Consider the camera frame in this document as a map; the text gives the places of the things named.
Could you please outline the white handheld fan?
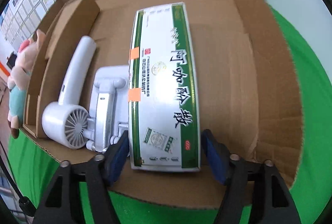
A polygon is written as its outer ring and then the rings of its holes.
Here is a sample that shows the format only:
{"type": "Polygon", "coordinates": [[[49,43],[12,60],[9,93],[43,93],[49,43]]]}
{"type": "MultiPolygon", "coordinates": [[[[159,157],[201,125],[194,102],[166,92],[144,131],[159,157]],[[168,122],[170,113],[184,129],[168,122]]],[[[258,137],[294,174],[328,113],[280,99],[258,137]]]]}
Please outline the white handheld fan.
{"type": "Polygon", "coordinates": [[[80,149],[87,142],[83,131],[87,130],[89,113],[79,101],[95,50],[94,40],[82,36],[66,70],[58,101],[46,106],[42,114],[47,137],[70,149],[80,149]]]}

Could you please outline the white folding phone stand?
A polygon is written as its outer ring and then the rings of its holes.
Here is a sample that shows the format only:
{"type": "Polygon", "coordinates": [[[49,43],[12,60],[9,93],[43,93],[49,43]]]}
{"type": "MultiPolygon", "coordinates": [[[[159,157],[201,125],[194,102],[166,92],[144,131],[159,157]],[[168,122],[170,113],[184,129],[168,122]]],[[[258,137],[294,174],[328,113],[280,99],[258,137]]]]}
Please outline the white folding phone stand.
{"type": "Polygon", "coordinates": [[[86,148],[104,153],[128,130],[129,66],[101,67],[93,81],[86,148]]]}

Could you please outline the green white medicine box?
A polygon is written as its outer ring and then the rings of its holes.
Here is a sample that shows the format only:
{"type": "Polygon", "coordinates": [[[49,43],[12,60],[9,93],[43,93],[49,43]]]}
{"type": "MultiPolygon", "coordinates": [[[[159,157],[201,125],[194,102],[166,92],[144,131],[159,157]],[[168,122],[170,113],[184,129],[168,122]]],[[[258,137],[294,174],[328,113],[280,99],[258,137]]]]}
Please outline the green white medicine box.
{"type": "Polygon", "coordinates": [[[136,12],[129,51],[128,107],[133,169],[200,170],[198,85],[185,3],[136,12]]]}

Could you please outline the pink pig plush toy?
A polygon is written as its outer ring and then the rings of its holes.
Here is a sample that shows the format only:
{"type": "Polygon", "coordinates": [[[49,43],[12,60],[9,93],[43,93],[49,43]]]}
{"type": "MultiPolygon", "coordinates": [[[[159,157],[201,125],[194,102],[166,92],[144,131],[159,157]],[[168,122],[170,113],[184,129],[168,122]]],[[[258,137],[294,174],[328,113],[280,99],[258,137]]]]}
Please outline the pink pig plush toy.
{"type": "Polygon", "coordinates": [[[23,124],[25,97],[30,74],[37,54],[46,39],[46,34],[40,29],[36,31],[36,35],[36,40],[26,39],[19,46],[15,65],[7,80],[7,87],[10,90],[7,122],[14,139],[18,138],[19,128],[23,124]]]}

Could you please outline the long brown cardboard box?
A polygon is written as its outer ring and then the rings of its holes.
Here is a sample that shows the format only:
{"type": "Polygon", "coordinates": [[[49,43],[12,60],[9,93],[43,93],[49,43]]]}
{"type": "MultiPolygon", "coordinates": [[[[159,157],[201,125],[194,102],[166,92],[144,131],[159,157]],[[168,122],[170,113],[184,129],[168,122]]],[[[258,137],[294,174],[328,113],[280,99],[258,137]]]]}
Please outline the long brown cardboard box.
{"type": "Polygon", "coordinates": [[[95,0],[57,0],[38,28],[46,34],[30,75],[23,128],[34,138],[46,138],[42,113],[58,100],[71,57],[82,36],[88,35],[100,12],[95,0]]]}

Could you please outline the large shallow cardboard box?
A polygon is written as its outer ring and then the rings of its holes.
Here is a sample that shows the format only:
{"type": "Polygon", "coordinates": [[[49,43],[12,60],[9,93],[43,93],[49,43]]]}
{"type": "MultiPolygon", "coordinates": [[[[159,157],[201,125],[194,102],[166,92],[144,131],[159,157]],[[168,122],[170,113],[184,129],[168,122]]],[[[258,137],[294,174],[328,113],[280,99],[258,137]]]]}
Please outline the large shallow cardboard box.
{"type": "Polygon", "coordinates": [[[225,187],[199,135],[245,160],[271,160],[288,187],[302,150],[302,105],[294,63],[265,0],[56,0],[39,28],[46,41],[35,60],[23,133],[58,161],[82,163],[86,149],[46,136],[42,113],[60,93],[83,35],[97,45],[80,94],[90,99],[96,72],[125,65],[131,158],[111,189],[170,207],[219,206],[225,187]]]}

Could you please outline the framed certificates on wall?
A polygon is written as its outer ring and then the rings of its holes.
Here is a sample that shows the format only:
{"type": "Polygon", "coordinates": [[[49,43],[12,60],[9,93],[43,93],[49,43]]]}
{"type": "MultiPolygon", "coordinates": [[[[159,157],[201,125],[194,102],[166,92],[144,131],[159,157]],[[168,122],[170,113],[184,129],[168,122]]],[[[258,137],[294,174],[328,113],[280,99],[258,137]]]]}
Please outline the framed certificates on wall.
{"type": "Polygon", "coordinates": [[[14,50],[32,36],[56,0],[10,0],[1,14],[1,33],[14,50]]]}

